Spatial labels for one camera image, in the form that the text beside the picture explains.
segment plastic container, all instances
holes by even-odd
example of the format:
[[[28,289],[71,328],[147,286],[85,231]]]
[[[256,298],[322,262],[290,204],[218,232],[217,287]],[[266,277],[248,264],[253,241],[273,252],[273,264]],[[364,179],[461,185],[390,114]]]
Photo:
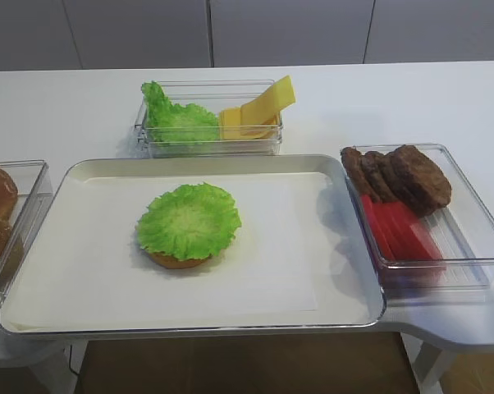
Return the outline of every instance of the plastic container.
[[[173,103],[186,105],[195,103],[215,113],[226,108],[239,107],[251,101],[269,88],[273,80],[211,80],[158,82]],[[158,127],[146,126],[147,106],[143,102],[135,122],[138,155],[150,158],[175,156],[205,156],[223,154],[278,154],[281,145],[283,123],[281,115],[274,125],[246,125],[239,127],[218,127],[218,140],[205,138],[190,142],[162,142],[161,135],[172,133],[195,133],[215,131],[214,127]],[[235,135],[255,133],[263,136],[256,140],[237,140]]]
[[[53,193],[44,161],[0,163],[16,183],[18,199],[10,217],[10,239],[0,257],[0,306],[25,253],[34,240]]]
[[[483,289],[494,280],[494,218],[488,212],[448,150],[439,144],[415,146],[440,167],[451,183],[450,204],[421,219],[441,251],[442,259],[390,261],[380,252],[362,205],[363,219],[373,262],[386,289],[438,288]],[[399,145],[356,146],[361,153],[388,153]]]

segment white table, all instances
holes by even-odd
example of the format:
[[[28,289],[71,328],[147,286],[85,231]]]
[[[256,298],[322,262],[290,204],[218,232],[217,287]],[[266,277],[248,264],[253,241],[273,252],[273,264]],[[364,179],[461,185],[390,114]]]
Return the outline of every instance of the white table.
[[[80,160],[128,155],[146,80],[286,74],[297,103],[284,112],[281,153],[336,157],[352,144],[444,144],[494,215],[494,62],[0,73],[0,161],[45,159],[57,187]],[[389,307],[373,329],[431,343],[414,362],[429,390],[454,353],[494,351],[494,284],[488,295],[483,303]]]

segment green lettuce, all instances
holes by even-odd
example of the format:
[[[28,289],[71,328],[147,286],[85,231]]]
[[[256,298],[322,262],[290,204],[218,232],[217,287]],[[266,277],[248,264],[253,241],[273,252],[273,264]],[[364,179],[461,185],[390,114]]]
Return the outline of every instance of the green lettuce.
[[[156,142],[214,141],[219,138],[217,116],[197,104],[173,104],[157,82],[141,86],[147,104],[145,126]]]
[[[235,203],[224,189],[207,183],[180,186],[149,205],[138,222],[138,242],[149,253],[179,260],[215,256],[241,227]]]

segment white tray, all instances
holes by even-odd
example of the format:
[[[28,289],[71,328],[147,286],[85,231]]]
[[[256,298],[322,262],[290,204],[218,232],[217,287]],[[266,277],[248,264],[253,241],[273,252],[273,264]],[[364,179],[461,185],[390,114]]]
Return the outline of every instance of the white tray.
[[[223,187],[243,226],[197,268],[167,270],[135,240],[152,199]],[[327,156],[111,159],[65,176],[0,311],[36,337],[367,327],[385,308],[341,165]]]

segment bottom bun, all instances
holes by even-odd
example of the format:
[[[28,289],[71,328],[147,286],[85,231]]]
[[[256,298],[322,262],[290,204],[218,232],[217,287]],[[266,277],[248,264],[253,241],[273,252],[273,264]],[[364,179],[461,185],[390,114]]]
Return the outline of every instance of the bottom bun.
[[[206,259],[187,259],[187,260],[178,260],[176,257],[169,256],[163,253],[149,253],[149,256],[154,262],[159,265],[169,268],[169,269],[182,269],[182,268],[193,268],[201,263],[205,263],[210,259],[210,256]]]

